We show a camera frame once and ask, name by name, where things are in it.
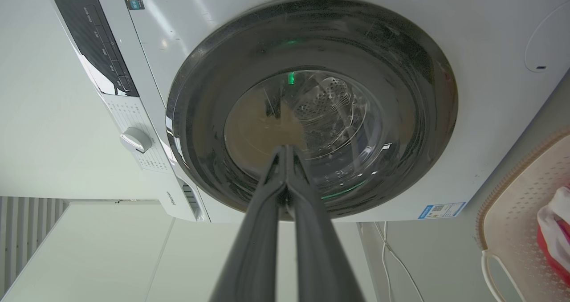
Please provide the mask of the white front-loading washing machine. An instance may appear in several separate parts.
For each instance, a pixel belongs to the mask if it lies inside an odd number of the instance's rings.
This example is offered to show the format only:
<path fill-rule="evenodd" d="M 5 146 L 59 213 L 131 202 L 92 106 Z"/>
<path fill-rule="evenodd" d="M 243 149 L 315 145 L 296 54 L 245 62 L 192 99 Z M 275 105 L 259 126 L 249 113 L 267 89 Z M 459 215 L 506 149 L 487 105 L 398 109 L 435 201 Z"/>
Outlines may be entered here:
<path fill-rule="evenodd" d="M 199 188 L 167 136 L 166 107 L 180 67 L 212 32 L 282 0 L 50 0 L 99 97 L 123 133 L 152 141 L 133 153 L 166 213 L 240 223 L 245 212 Z M 446 56 L 458 92 L 443 153 L 403 194 L 338 222 L 416 220 L 427 205 L 467 203 L 525 131 L 570 67 L 570 0 L 355 0 L 419 26 Z"/>

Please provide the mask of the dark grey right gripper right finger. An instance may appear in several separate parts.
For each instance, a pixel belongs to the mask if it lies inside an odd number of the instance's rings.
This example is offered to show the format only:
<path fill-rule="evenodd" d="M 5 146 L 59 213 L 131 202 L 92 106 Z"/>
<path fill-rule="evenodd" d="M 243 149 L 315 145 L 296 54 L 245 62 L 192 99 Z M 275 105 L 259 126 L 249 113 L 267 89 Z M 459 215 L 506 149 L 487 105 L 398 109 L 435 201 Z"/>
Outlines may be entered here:
<path fill-rule="evenodd" d="M 297 235 L 299 302 L 365 302 L 299 148 L 285 146 L 286 188 Z"/>

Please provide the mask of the red and white garment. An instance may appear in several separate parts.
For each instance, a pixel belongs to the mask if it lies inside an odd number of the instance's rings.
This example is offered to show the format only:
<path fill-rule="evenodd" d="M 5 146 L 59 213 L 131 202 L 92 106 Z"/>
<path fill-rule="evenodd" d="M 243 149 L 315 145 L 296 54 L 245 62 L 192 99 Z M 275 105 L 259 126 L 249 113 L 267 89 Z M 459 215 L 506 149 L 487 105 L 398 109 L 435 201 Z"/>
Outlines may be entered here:
<path fill-rule="evenodd" d="M 539 209 L 536 241 L 556 275 L 570 288 L 570 187 L 562 186 Z"/>

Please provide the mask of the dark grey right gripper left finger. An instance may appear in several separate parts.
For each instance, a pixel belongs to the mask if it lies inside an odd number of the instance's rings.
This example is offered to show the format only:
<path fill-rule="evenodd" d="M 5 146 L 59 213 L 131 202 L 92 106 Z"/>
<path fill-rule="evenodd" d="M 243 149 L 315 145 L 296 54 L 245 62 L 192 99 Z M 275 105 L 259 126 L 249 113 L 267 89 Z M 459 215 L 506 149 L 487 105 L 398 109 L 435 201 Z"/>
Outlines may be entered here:
<path fill-rule="evenodd" d="M 285 150 L 275 148 L 265 167 L 209 302 L 275 302 Z"/>

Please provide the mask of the blue energy label sticker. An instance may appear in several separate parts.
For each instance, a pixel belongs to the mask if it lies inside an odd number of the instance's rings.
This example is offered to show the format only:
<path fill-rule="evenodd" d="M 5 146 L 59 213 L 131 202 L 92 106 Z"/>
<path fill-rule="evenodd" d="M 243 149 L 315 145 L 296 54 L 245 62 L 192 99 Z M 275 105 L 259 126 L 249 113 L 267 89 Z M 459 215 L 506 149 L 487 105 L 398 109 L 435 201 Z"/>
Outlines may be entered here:
<path fill-rule="evenodd" d="M 455 217 L 462 211 L 465 202 L 427 205 L 419 216 L 419 220 Z"/>

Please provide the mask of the beige perforated laundry basket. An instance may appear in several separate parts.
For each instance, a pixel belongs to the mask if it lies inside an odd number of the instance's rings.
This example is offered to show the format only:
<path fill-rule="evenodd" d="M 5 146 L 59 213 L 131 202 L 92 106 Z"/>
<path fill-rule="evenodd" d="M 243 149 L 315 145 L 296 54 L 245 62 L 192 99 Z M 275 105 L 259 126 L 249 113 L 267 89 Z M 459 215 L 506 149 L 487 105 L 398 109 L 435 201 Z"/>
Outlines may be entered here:
<path fill-rule="evenodd" d="M 521 302 L 570 302 L 570 286 L 548 265 L 537 242 L 537 213 L 570 184 L 570 126 L 557 131 L 505 174 L 476 220 L 484 281 L 496 302 L 507 302 L 490 271 L 495 260 Z"/>

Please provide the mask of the white ribbed radiator panel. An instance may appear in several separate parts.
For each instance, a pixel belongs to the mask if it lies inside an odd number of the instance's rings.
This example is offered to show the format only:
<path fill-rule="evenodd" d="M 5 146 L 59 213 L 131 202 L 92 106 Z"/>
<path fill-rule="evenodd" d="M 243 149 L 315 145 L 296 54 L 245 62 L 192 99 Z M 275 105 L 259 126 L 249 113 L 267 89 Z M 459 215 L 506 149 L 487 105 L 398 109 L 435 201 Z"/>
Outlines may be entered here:
<path fill-rule="evenodd" d="M 0 196 L 0 299 L 67 206 L 63 199 Z"/>

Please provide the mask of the round dark washing machine door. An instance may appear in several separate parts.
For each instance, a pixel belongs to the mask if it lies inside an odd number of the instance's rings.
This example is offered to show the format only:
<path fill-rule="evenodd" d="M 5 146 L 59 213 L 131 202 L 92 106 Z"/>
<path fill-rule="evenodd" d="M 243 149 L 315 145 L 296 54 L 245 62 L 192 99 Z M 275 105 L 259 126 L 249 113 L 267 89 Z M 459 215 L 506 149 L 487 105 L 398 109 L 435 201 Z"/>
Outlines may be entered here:
<path fill-rule="evenodd" d="M 332 217 L 403 194 L 458 113 L 452 68 L 407 18 L 355 0 L 282 0 L 208 35 L 171 85 L 167 136 L 185 174 L 245 212 L 273 153 L 302 153 Z"/>

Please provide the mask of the silver washing machine control knob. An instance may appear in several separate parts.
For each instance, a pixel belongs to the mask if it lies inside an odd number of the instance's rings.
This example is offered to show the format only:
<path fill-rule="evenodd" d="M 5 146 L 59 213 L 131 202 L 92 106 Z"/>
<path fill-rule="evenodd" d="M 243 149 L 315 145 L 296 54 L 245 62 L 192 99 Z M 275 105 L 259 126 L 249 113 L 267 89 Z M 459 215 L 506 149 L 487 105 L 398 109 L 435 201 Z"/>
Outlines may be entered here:
<path fill-rule="evenodd" d="M 122 145 L 130 152 L 144 154 L 151 146 L 152 141 L 149 136 L 136 127 L 129 127 L 120 134 Z"/>

